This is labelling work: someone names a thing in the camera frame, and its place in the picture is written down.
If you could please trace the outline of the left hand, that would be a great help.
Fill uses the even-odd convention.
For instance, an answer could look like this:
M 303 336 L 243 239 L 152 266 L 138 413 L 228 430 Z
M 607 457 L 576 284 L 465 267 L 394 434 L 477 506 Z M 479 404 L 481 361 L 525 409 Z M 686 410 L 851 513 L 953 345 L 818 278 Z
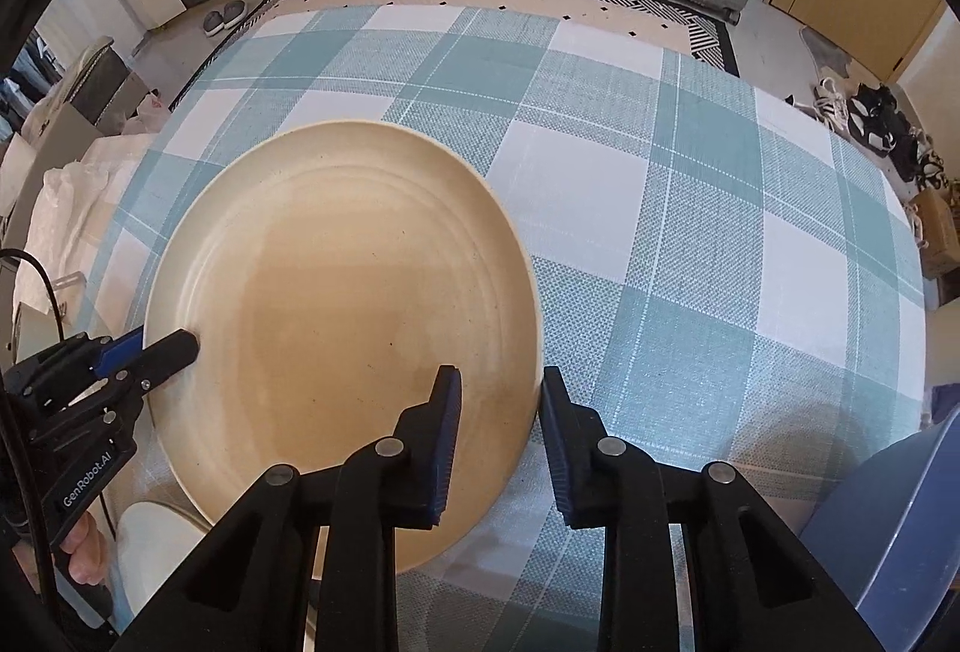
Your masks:
M 109 546 L 89 512 L 78 519 L 60 549 L 68 556 L 68 575 L 80 585 L 99 585 L 109 571 Z

